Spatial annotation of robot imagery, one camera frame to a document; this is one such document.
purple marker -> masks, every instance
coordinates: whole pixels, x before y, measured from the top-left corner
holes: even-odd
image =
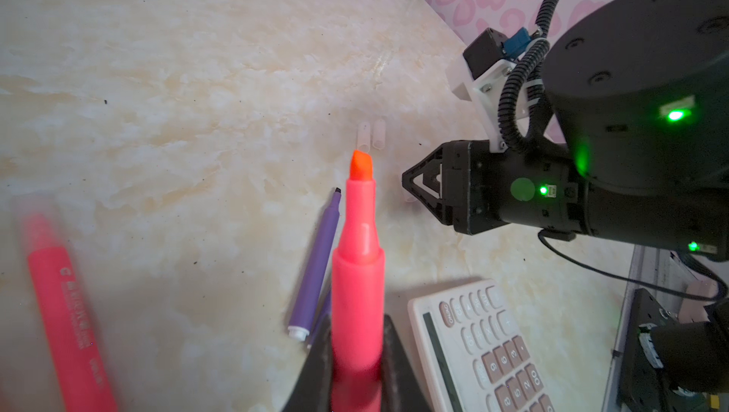
[[[329,288],[329,293],[327,293],[327,297],[323,299],[322,304],[322,310],[319,311],[319,317],[316,318],[316,325],[314,326],[314,331],[311,332],[311,336],[309,338],[308,344],[306,344],[307,349],[311,349],[311,344],[314,343],[314,339],[316,339],[316,335],[319,334],[319,327],[322,325],[322,320],[324,316],[330,316],[332,315],[332,288]]]
[[[294,311],[289,320],[289,336],[299,341],[306,341],[314,323],[316,305],[319,303],[319,293],[322,291],[323,275],[327,271],[329,254],[332,252],[334,233],[339,223],[339,200],[342,190],[337,188],[332,195],[329,206],[323,210],[322,221],[316,232],[314,245],[301,281],[299,295],[296,297]]]

blue connector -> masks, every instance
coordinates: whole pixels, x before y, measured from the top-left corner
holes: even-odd
[[[526,51],[526,45],[532,41],[526,28],[516,31],[510,39],[504,42],[504,55],[507,59],[516,59],[521,53]]]

pink marker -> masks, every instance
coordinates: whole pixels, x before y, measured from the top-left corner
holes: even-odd
[[[66,412],[116,412],[52,201],[30,194],[13,203]]]
[[[355,151],[347,180],[347,214],[332,255],[334,412],[379,412],[385,315],[385,252],[375,226],[372,158]]]

white calculator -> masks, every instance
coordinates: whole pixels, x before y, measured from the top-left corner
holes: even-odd
[[[407,305],[436,412],[554,412],[492,279]]]

green circular sticker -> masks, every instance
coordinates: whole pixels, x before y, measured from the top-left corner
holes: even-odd
[[[529,201],[534,198],[536,187],[529,178],[517,178],[511,183],[511,195],[519,201]]]

